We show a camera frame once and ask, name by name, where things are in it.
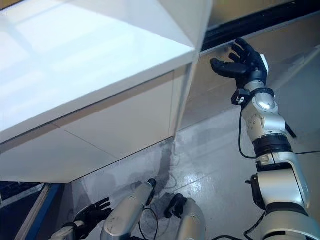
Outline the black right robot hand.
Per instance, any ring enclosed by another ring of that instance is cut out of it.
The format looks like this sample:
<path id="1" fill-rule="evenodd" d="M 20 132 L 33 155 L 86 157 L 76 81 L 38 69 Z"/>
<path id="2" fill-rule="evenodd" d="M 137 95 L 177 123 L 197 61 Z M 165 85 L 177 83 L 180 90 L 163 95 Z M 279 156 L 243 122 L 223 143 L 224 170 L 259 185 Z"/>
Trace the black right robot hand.
<path id="1" fill-rule="evenodd" d="M 231 46 L 229 54 L 231 62 L 225 62 L 212 58 L 210 65 L 219 76 L 235 79 L 236 87 L 243 89 L 246 84 L 253 81 L 267 82 L 268 71 L 263 58 L 244 39 L 237 38 Z"/>

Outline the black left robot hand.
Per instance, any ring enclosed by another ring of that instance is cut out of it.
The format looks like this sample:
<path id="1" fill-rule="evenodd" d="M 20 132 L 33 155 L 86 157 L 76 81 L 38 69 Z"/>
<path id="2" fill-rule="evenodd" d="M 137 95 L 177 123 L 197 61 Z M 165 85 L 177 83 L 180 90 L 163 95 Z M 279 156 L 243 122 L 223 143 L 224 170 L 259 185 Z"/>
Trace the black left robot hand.
<path id="1" fill-rule="evenodd" d="M 108 218 L 112 211 L 109 197 L 91 204 L 80 211 L 74 219 L 74 223 L 81 222 L 81 225 L 75 229 L 76 239 L 82 240 L 87 238 L 100 222 Z"/>

